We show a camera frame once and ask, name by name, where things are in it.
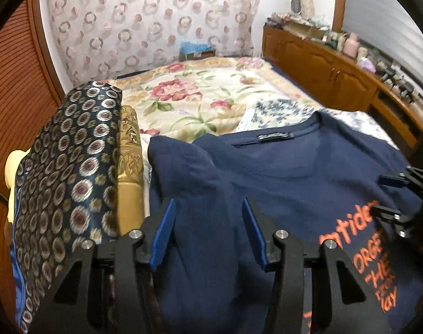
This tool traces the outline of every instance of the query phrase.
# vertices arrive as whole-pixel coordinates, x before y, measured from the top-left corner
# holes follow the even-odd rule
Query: wooden cabinet door
[[[264,28],[263,55],[276,63],[277,50],[280,45],[278,31],[273,28]]]
[[[306,54],[306,69],[302,82],[303,88],[317,101],[328,106],[335,98],[335,76],[338,59],[322,46],[310,44]]]
[[[286,33],[277,52],[277,64],[296,83],[302,85],[308,75],[306,69],[307,51],[304,41]]]
[[[377,86],[361,70],[342,63],[335,76],[335,98],[329,108],[366,111],[376,90]]]

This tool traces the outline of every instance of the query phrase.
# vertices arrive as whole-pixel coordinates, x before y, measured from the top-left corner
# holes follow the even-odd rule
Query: wooden wardrobe
[[[60,105],[63,91],[48,71],[38,0],[25,0],[0,31],[0,299],[10,321],[15,313],[15,287],[4,223],[9,190],[4,165],[10,152],[27,150]]]

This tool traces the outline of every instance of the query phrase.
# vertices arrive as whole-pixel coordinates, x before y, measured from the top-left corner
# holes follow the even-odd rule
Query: blue gripper pad
[[[174,226],[174,219],[176,218],[176,204],[174,199],[170,199],[168,205],[166,205],[165,212],[160,224],[154,234],[154,239],[151,244],[151,258],[148,262],[148,266],[151,271],[155,271],[157,267],[162,263],[165,256],[166,247],[170,240],[171,231]]]
[[[266,242],[247,198],[242,203],[242,218],[255,261],[265,271],[269,265],[266,254]]]

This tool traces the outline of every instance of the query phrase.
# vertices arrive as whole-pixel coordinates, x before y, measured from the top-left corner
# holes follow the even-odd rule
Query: blue floral fabric
[[[398,149],[392,139],[382,127],[365,112],[344,112],[342,110],[319,109],[302,104],[291,99],[259,99],[253,106],[247,109],[236,132],[257,130],[265,128],[277,128],[302,123],[307,120],[315,110],[325,112],[335,119],[342,121],[351,129],[375,138],[386,141]]]

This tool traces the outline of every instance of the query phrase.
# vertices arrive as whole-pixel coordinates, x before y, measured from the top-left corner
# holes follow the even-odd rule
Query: pink flower print
[[[154,129],[154,128],[147,129],[147,130],[141,129],[140,132],[142,134],[151,134],[152,136],[157,136],[157,135],[160,134],[160,130],[157,130],[157,129]]]
[[[210,103],[210,108],[225,108],[225,109],[231,109],[231,105],[226,100],[215,100]]]
[[[259,69],[263,65],[262,59],[257,58],[239,58],[237,63],[237,70],[242,70],[245,67]]]
[[[190,94],[186,99],[189,101],[201,101],[202,97],[203,97],[202,93],[197,92],[197,93]]]
[[[246,85],[255,85],[255,84],[262,84],[263,83],[261,79],[246,77],[245,75],[240,77],[240,82],[242,84],[246,84]]]
[[[159,83],[151,90],[150,97],[160,101],[179,101],[194,93],[199,93],[198,87],[194,83],[188,80],[174,79]]]
[[[179,70],[183,70],[184,69],[184,64],[181,63],[173,63],[171,65],[168,65],[166,67],[166,70],[170,71],[170,72],[177,72]]]

